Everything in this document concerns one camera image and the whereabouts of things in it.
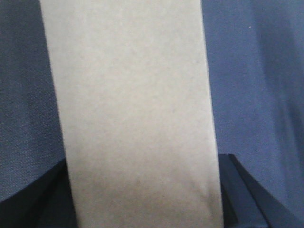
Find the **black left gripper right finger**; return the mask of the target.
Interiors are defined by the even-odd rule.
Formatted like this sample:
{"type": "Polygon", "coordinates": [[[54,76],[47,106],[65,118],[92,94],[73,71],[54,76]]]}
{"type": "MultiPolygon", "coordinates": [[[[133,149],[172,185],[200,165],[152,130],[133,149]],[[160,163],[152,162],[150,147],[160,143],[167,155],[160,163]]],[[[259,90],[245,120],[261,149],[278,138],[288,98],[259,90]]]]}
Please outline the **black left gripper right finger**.
{"type": "Polygon", "coordinates": [[[218,155],[225,228],[292,228],[293,214],[241,165],[218,155]]]}

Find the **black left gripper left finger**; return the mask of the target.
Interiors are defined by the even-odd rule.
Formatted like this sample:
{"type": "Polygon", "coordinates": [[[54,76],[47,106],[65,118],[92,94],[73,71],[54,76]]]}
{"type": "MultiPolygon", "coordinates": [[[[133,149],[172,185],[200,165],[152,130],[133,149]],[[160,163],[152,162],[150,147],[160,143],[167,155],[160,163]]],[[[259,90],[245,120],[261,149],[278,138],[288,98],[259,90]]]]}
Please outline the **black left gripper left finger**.
{"type": "Polygon", "coordinates": [[[67,163],[62,159],[0,203],[2,228],[77,228],[67,163]]]}

